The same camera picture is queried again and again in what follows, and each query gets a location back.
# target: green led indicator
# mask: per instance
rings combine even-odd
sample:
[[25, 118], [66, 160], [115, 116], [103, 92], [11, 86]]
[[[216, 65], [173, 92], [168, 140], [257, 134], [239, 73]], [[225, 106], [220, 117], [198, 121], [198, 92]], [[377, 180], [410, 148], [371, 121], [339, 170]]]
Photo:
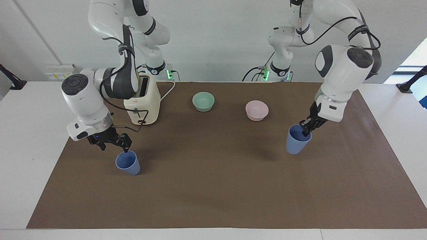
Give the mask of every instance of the green led indicator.
[[173, 78], [173, 73], [171, 73], [169, 70], [167, 70], [167, 76], [169, 79]]
[[268, 81], [268, 76], [269, 75], [270, 75], [270, 71], [266, 70], [266, 72], [264, 73], [264, 76], [263, 76], [263, 80], [264, 81]]

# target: pink bowl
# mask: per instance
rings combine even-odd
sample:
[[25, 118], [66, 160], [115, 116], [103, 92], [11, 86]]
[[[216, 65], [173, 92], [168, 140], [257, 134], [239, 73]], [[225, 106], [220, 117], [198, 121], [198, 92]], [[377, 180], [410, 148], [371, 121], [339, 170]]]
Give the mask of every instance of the pink bowl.
[[268, 106], [262, 101], [254, 100], [246, 104], [246, 115], [252, 121], [262, 121], [268, 115]]

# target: white wall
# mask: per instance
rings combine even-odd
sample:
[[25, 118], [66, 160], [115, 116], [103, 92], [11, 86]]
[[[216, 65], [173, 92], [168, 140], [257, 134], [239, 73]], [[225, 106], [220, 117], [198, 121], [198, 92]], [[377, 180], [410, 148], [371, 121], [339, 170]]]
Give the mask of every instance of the white wall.
[[[88, 0], [5, 1], [9, 5], [17, 1], [61, 62], [74, 63], [80, 68], [118, 66], [115, 43], [102, 41], [88, 25]], [[383, 67], [380, 75], [370, 80], [382, 83], [427, 37], [425, 0], [404, 4], [388, 0], [354, 1], [364, 13], [372, 32], [383, 43]], [[171, 42], [161, 46], [164, 56], [187, 81], [240, 81], [248, 69], [263, 65], [272, 53], [267, 33], [271, 27], [287, 25], [288, 8], [288, 0], [150, 2], [152, 15], [171, 31]], [[2, 7], [0, 26], [10, 38], [6, 45], [14, 42], [13, 47], [20, 49], [23, 56], [13, 56], [15, 51], [3, 54], [5, 44], [2, 40], [0, 61], [27, 61], [28, 65], [38, 69], [45, 63], [57, 63], [49, 49], [43, 47], [37, 32], [31, 31], [29, 39], [27, 30], [31, 25], [19, 14], [17, 7]], [[13, 16], [18, 16], [19, 21], [13, 21]], [[316, 19], [311, 26], [316, 36], [327, 28]], [[346, 36], [333, 29], [319, 43], [293, 49], [294, 81], [321, 81], [313, 64], [317, 53], [327, 44], [347, 44]], [[143, 62], [141, 54], [137, 60]], [[12, 64], [10, 68], [29, 80], [44, 80], [42, 70], [31, 76], [22, 67]]]

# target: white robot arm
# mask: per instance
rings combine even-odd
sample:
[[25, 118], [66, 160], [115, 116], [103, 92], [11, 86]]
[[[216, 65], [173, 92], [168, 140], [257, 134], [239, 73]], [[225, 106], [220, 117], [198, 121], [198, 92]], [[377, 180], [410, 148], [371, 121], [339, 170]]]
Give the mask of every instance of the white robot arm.
[[[102, 150], [105, 143], [120, 146], [125, 152], [131, 146], [132, 141], [127, 134], [117, 134], [104, 100], [127, 100], [141, 88], [135, 67], [134, 45], [144, 54], [146, 66], [154, 77], [161, 78], [166, 74], [166, 62], [157, 45], [167, 44], [170, 33], [148, 13], [148, 6], [148, 0], [91, 0], [89, 24], [104, 40], [117, 42], [121, 67], [84, 69], [62, 83], [65, 101], [77, 115], [77, 119], [67, 126], [73, 140], [88, 138], [91, 144]], [[132, 23], [133, 34], [124, 24], [125, 17]], [[144, 124], [148, 111], [133, 111], [144, 112], [145, 117], [140, 121], [141, 125]]]
[[276, 53], [269, 67], [273, 81], [286, 79], [293, 57], [288, 47], [305, 47], [323, 36], [313, 41], [312, 13], [321, 22], [343, 31], [350, 43], [349, 46], [328, 45], [317, 55], [315, 66], [325, 82], [315, 96], [310, 116], [300, 122], [304, 134], [308, 135], [328, 120], [342, 120], [352, 93], [363, 81], [377, 74], [381, 56], [372, 40], [377, 38], [370, 33], [352, 0], [290, 0], [290, 4], [292, 27], [274, 28], [269, 35], [269, 43]]

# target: white table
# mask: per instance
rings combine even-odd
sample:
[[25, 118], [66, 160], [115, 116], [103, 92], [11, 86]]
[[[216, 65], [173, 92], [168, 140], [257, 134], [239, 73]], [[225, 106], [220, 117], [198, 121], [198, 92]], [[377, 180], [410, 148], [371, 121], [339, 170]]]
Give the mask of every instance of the white table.
[[[103, 229], [26, 230], [68, 140], [75, 116], [60, 82], [29, 82], [0, 102], [0, 239], [269, 239], [427, 240], [419, 230]], [[363, 84], [360, 91], [385, 137], [427, 205], [427, 111], [393, 85]]]

